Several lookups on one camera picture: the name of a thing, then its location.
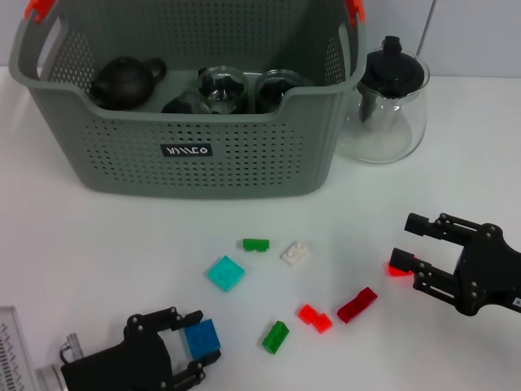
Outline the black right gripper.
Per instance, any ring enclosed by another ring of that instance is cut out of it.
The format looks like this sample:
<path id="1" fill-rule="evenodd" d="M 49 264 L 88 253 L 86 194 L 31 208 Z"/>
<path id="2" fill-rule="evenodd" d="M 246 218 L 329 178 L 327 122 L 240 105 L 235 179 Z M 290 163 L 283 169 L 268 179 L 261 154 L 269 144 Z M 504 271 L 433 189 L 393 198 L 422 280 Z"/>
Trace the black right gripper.
<path id="1" fill-rule="evenodd" d="M 390 266 L 414 275 L 413 288 L 474 316 L 486 305 L 521 314 L 521 253 L 504 240 L 503 231 L 442 213 L 434 222 L 411 213 L 405 230 L 463 247 L 452 274 L 394 248 Z"/>

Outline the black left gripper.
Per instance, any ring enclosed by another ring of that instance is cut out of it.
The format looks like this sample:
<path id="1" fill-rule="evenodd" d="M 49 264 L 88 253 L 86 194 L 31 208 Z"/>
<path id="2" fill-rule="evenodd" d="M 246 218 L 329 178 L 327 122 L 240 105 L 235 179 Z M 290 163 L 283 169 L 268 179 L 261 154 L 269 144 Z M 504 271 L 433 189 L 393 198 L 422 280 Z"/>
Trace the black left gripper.
<path id="1" fill-rule="evenodd" d="M 189 391 L 206 378 L 204 368 L 214 364 L 221 351 L 197 358 L 171 376 L 171 360 L 159 333 L 194 326 L 203 316 L 201 310 L 181 315 L 170 307 L 130 317 L 120 344 L 61 367 L 68 391 Z"/>

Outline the blue square toy plate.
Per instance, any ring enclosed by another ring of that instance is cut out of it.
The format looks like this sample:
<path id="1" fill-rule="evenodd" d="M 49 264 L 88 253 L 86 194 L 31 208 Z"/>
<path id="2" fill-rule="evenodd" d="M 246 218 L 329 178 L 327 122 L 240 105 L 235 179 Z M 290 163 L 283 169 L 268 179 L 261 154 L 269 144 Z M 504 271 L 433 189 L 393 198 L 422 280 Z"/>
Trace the blue square toy plate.
<path id="1" fill-rule="evenodd" d="M 193 359 L 202 358 L 221 348 L 221 343 L 211 319 L 185 328 L 184 334 Z"/>

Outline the teal square toy plate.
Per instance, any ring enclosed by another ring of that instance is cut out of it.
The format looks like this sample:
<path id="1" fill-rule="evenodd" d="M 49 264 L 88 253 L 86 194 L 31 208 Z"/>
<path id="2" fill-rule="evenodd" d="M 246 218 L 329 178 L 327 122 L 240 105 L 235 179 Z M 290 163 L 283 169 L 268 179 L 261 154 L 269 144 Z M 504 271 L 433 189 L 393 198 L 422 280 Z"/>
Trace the teal square toy plate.
<path id="1" fill-rule="evenodd" d="M 224 256 L 208 271 L 208 279 L 223 292 L 233 289 L 245 275 L 245 269 Z"/>

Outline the green rectangular toy brick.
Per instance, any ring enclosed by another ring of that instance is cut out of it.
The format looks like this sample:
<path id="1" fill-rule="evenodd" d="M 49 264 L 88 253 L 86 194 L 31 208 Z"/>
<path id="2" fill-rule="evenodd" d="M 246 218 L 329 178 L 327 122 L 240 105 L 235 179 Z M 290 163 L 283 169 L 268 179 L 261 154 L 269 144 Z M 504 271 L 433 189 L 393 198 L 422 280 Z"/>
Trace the green rectangular toy brick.
<path id="1" fill-rule="evenodd" d="M 282 321 L 277 321 L 262 341 L 262 346 L 270 354 L 276 354 L 289 335 L 289 328 Z"/>

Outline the glass teacup with black sleeve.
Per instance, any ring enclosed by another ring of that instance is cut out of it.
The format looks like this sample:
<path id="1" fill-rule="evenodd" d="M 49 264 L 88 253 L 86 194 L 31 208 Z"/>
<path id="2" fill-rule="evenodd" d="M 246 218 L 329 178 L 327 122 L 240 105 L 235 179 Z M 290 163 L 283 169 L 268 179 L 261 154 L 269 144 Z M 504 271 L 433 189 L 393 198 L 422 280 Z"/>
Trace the glass teacup with black sleeve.
<path id="1" fill-rule="evenodd" d="M 162 113 L 210 114 L 210 108 L 202 97 L 193 91 L 185 91 L 164 105 Z"/>
<path id="2" fill-rule="evenodd" d="M 256 81 L 256 113 L 274 112 L 278 109 L 286 92 L 308 85 L 309 82 L 305 78 L 289 69 L 272 69 L 263 73 Z"/>
<path id="3" fill-rule="evenodd" d="M 245 114 L 248 110 L 248 80 L 237 68 L 201 68 L 195 90 L 213 114 Z"/>

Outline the grey perforated storage basket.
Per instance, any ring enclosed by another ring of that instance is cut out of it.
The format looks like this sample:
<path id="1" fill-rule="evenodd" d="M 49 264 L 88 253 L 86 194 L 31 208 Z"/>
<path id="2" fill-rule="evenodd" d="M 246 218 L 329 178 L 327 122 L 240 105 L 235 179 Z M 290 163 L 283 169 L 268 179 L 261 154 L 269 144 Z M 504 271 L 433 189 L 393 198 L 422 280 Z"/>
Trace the grey perforated storage basket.
<path id="1" fill-rule="evenodd" d="M 141 107 L 109 111 L 90 82 L 121 56 L 160 58 L 167 73 Z M 161 112 L 215 66 L 246 75 L 247 113 Z M 363 0 L 29 0 L 9 63 L 84 185 L 184 199 L 316 191 L 365 67 Z M 309 85 L 257 114 L 272 69 Z"/>

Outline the dark red long toy brick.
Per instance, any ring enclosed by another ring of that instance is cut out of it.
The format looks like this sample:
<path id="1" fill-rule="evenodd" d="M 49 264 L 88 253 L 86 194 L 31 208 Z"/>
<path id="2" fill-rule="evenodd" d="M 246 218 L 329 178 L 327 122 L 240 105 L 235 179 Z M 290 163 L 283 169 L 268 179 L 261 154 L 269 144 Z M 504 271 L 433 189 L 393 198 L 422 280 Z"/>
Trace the dark red long toy brick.
<path id="1" fill-rule="evenodd" d="M 377 298 L 378 295 L 371 288 L 364 288 L 337 311 L 337 316 L 344 323 L 349 323 L 367 310 Z"/>

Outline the white two-stud toy plate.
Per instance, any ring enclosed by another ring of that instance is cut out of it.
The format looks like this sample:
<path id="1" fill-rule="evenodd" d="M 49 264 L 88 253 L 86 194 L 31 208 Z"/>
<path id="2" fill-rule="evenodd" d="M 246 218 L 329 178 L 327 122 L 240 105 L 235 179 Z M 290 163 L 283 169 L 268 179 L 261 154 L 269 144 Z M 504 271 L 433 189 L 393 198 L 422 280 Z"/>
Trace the white two-stud toy plate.
<path id="1" fill-rule="evenodd" d="M 311 246 L 305 241 L 295 241 L 286 248 L 280 258 L 289 266 L 294 266 L 299 262 L 308 260 L 311 257 Z"/>

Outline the glass carafe with black lid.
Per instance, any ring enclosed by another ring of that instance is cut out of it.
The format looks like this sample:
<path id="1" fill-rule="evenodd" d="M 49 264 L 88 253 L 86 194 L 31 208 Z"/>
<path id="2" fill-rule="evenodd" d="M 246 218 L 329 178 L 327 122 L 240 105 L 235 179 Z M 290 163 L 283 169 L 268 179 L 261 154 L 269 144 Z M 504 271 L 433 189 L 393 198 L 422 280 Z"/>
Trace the glass carafe with black lid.
<path id="1" fill-rule="evenodd" d="M 366 70 L 353 90 L 339 136 L 342 156 L 389 164 L 411 155 L 427 127 L 428 66 L 386 36 L 367 55 Z"/>

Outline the dark clay teapot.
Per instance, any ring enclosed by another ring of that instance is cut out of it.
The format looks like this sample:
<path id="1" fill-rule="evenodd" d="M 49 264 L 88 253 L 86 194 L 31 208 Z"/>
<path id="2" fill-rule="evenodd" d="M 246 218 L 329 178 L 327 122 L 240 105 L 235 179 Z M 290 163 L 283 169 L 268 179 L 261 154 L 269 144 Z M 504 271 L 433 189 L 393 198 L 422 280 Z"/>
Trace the dark clay teapot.
<path id="1" fill-rule="evenodd" d="M 90 82 L 90 96 L 96 104 L 112 111 L 142 106 L 167 73 L 160 58 L 143 61 L 122 56 L 108 63 Z"/>

